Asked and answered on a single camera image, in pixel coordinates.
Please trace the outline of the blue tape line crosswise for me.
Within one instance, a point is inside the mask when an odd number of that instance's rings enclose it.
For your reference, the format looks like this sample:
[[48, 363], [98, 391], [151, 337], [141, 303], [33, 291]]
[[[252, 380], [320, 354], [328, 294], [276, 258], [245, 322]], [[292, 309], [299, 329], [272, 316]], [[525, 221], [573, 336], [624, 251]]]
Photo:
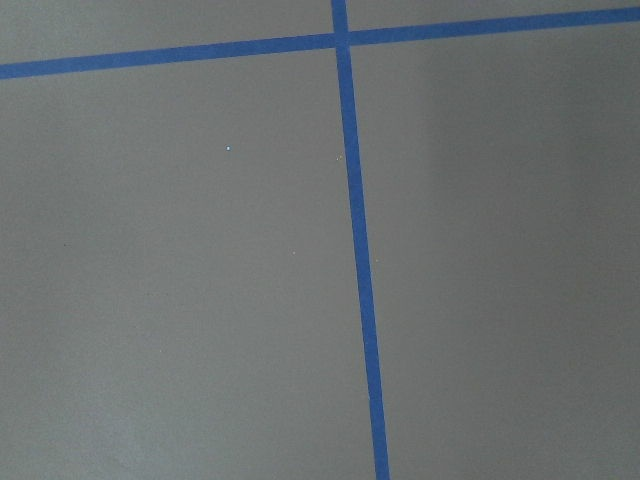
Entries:
[[[626, 7], [353, 30], [346, 33], [344, 37], [351, 46], [368, 46], [521, 31], [632, 23], [638, 20], [639, 8]], [[337, 46], [340, 37], [339, 34], [335, 33], [322, 33], [5, 63], [1, 66], [1, 78], [3, 80], [13, 80], [172, 63], [328, 50]]]

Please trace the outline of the blue tape line lengthwise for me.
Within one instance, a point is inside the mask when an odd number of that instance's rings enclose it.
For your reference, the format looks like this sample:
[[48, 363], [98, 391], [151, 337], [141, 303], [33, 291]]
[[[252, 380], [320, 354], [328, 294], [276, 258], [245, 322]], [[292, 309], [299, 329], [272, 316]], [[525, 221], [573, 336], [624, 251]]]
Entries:
[[388, 457], [384, 397], [371, 276], [347, 3], [345, 1], [333, 1], [331, 3], [331, 13], [335, 36], [336, 67], [368, 392], [374, 472], [377, 479], [389, 479], [391, 477], [391, 470]]

